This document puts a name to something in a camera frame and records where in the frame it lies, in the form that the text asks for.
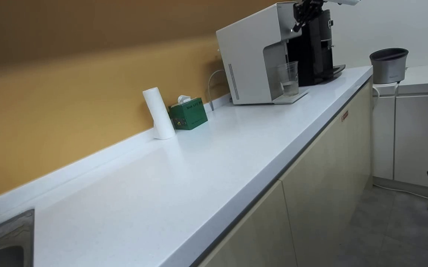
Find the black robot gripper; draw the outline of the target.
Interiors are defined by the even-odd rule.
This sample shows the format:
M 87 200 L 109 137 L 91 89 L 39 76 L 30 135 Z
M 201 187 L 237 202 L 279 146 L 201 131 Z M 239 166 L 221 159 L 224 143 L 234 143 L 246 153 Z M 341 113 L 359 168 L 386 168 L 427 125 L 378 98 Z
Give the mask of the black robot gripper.
M 302 0 L 301 3 L 294 5 L 296 25 L 295 31 L 301 31 L 308 21 L 316 18 L 323 12 L 325 0 Z

